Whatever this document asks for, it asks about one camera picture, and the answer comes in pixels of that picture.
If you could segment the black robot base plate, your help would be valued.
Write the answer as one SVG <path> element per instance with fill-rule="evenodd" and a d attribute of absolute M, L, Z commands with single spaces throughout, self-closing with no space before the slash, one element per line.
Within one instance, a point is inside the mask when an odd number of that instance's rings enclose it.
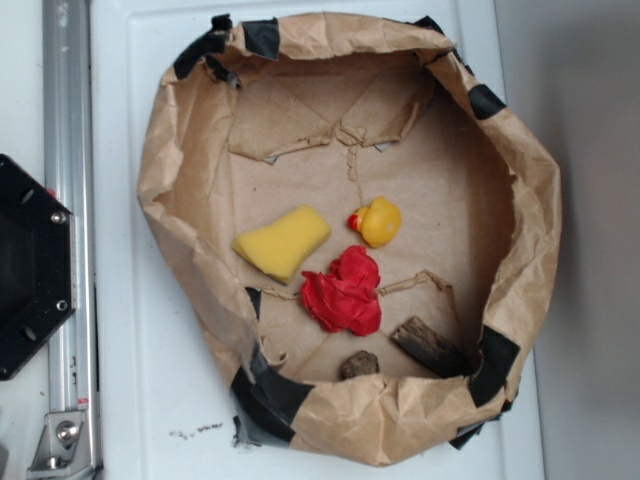
<path fill-rule="evenodd" d="M 1 156 L 1 379 L 30 361 L 75 311 L 73 214 Z"/>

